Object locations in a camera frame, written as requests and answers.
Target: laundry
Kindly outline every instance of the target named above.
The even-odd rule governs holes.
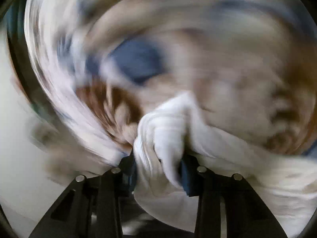
[[[131,141],[111,104],[116,129],[78,97],[93,83],[129,94],[141,115],[191,90],[208,124],[275,153],[302,154],[316,138],[314,28],[280,1],[28,0],[25,19],[42,88],[107,164]]]
[[[186,143],[200,165],[224,176],[242,174],[287,236],[297,237],[317,207],[317,161],[271,154],[206,125],[200,112],[194,95],[185,92],[141,119],[134,142],[139,205],[166,224],[194,231],[198,197],[188,197],[178,183]]]
[[[242,174],[288,237],[308,223],[317,163],[296,155],[317,138],[316,26],[296,9],[28,0],[24,27],[39,83],[78,141],[110,166],[134,148],[134,195],[151,216],[194,231],[198,198],[178,174],[189,145],[215,173]]]

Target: brown fabric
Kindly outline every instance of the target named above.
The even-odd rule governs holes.
[[[90,86],[77,88],[76,94],[99,119],[107,135],[123,151],[130,151],[137,136],[141,111],[128,92],[94,80]]]
[[[315,44],[296,42],[285,76],[285,88],[274,94],[291,101],[291,108],[277,112],[272,121],[287,121],[285,131],[268,140],[265,147],[274,153],[300,155],[317,138]]]

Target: blue fabric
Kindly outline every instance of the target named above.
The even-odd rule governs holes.
[[[306,150],[303,155],[317,159],[317,140]]]
[[[99,60],[93,56],[93,55],[88,55],[86,58],[86,63],[85,63],[85,70],[86,72],[90,73],[92,76],[98,76],[99,74]]]
[[[164,72],[158,49],[144,37],[123,41],[111,57],[120,71],[137,85]]]

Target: white towel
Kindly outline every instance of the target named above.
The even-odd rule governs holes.
[[[146,212],[166,224],[194,232],[198,198],[187,197],[177,174],[185,138],[200,165],[226,176],[241,173],[288,237],[296,237],[303,230],[317,207],[317,162],[274,155],[206,125],[190,92],[148,113],[138,126],[134,197]],[[226,237],[225,229],[222,225],[222,237]]]

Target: tangled fabric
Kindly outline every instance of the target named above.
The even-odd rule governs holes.
[[[242,174],[275,215],[288,237],[297,237],[317,207],[317,162],[274,155],[204,123],[195,97],[185,92],[145,115],[134,142],[138,181],[134,197],[150,215],[194,231],[197,197],[179,186],[186,142],[200,165],[217,174]],[[222,219],[222,237],[226,237]]]
[[[273,0],[27,0],[33,69],[81,144],[117,165],[182,90],[207,124],[280,154],[316,138],[315,40]]]

